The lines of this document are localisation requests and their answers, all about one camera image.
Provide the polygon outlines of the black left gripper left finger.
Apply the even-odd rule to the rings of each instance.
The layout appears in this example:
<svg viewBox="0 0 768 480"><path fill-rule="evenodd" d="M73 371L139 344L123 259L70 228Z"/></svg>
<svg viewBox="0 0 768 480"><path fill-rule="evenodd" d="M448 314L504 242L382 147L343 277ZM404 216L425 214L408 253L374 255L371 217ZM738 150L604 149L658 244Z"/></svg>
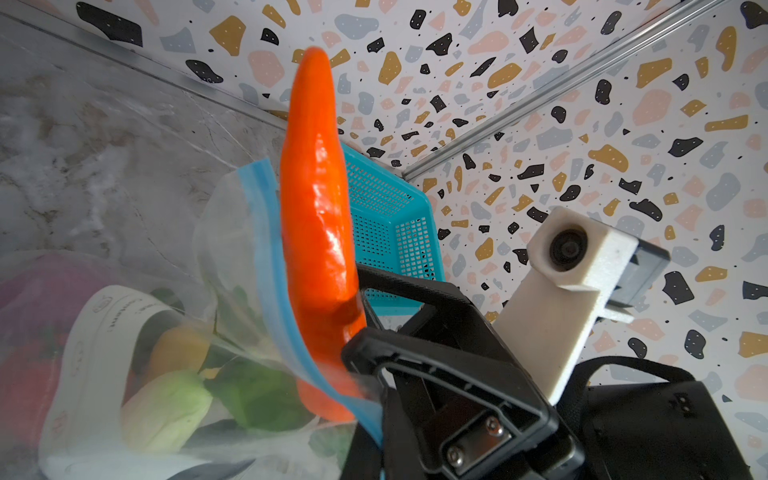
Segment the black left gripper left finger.
<svg viewBox="0 0 768 480"><path fill-rule="evenodd" d="M355 428L341 480L380 480L383 455L369 433L360 425Z"/></svg>

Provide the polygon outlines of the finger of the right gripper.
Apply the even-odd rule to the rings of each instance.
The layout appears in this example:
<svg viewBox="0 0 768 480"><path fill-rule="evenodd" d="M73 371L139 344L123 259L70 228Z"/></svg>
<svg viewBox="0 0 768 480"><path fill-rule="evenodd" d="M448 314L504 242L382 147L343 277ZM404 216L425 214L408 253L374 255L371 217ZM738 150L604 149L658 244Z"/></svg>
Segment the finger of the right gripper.
<svg viewBox="0 0 768 480"><path fill-rule="evenodd" d="M361 291L393 294L421 304L399 332L442 345L496 345L490 324L475 305L447 282L408 277L358 264Z"/></svg>

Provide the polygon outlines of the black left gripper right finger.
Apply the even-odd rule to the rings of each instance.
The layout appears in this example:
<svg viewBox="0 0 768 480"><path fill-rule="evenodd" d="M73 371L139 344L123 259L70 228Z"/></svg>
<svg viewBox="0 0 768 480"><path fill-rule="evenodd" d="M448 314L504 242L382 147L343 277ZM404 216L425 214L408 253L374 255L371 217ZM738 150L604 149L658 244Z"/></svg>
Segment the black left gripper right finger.
<svg viewBox="0 0 768 480"><path fill-rule="evenodd" d="M420 450L413 426L398 391L388 387L383 402L383 469L387 480L424 480Z"/></svg>

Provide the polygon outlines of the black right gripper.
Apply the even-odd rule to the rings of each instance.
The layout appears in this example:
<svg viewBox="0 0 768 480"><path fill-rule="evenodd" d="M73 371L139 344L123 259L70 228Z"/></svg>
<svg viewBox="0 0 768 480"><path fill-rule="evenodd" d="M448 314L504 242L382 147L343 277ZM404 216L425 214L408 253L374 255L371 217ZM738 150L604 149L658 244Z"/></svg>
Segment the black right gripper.
<svg viewBox="0 0 768 480"><path fill-rule="evenodd" d="M496 345L441 345L366 328L342 358L389 371L425 479L747 479L707 388L636 356L580 361L557 404L492 325Z"/></svg>

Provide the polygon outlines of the orange carrot toy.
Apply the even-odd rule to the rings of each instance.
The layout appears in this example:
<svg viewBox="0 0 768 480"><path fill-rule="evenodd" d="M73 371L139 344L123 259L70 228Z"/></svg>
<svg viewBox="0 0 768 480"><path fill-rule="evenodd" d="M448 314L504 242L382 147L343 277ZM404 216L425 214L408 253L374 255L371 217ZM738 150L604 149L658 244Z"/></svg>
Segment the orange carrot toy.
<svg viewBox="0 0 768 480"><path fill-rule="evenodd" d="M335 106L328 56L310 47L293 81L280 160L287 286L301 338L323 378L337 392L359 397L341 360L343 347L366 318Z"/></svg>

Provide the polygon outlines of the white radish toy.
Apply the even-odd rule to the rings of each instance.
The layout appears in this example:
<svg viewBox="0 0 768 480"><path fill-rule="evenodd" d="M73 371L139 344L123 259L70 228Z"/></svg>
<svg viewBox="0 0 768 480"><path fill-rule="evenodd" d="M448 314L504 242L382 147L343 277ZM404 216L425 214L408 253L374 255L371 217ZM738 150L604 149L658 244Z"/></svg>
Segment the white radish toy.
<svg viewBox="0 0 768 480"><path fill-rule="evenodd" d="M121 409L123 441L143 453L177 453L215 400L246 431L291 431L314 418L299 400L290 375L256 364L230 363L213 379L174 371L142 387Z"/></svg>

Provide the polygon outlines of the clear zip top bag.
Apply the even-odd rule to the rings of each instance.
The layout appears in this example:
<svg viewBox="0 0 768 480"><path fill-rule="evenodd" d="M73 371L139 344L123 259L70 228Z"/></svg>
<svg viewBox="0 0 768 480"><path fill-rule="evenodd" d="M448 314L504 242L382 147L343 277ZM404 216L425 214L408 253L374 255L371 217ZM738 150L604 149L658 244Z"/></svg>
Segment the clear zip top bag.
<svg viewBox="0 0 768 480"><path fill-rule="evenodd" d="M226 175L168 280L73 252L1 259L5 479L335 479L379 387L292 312L268 161Z"/></svg>

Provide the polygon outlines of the red strawberry toy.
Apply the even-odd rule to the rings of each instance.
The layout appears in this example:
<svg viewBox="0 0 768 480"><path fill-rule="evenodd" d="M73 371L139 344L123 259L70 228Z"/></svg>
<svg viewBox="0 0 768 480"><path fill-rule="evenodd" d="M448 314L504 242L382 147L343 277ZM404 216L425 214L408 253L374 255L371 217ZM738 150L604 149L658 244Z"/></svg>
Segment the red strawberry toy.
<svg viewBox="0 0 768 480"><path fill-rule="evenodd" d="M1 364L1 427L36 448L58 388L67 336L16 349Z"/></svg>

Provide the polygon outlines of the teal plastic basket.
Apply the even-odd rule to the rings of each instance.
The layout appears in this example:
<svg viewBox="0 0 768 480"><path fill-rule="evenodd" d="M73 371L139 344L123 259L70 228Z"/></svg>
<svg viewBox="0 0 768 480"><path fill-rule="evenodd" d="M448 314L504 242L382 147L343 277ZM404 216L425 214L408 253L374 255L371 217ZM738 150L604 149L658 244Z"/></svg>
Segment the teal plastic basket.
<svg viewBox="0 0 768 480"><path fill-rule="evenodd" d="M356 261L408 277L443 281L432 206L416 187L344 145Z"/></svg>

